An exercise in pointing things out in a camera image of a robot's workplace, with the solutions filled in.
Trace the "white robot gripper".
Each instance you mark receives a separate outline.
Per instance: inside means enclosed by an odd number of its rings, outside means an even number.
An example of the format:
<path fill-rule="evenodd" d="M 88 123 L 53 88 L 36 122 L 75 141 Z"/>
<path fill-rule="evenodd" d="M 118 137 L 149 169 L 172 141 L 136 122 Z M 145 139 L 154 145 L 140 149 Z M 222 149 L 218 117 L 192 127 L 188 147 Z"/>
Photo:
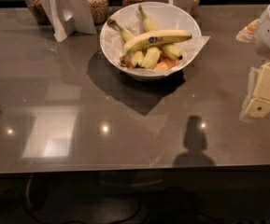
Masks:
<path fill-rule="evenodd" d="M 236 40 L 253 43 L 256 52 L 270 59 L 270 5 L 258 20 L 249 23 L 238 32 Z M 270 62 L 249 71 L 248 94 L 241 106 L 239 119 L 251 123 L 270 112 Z"/>

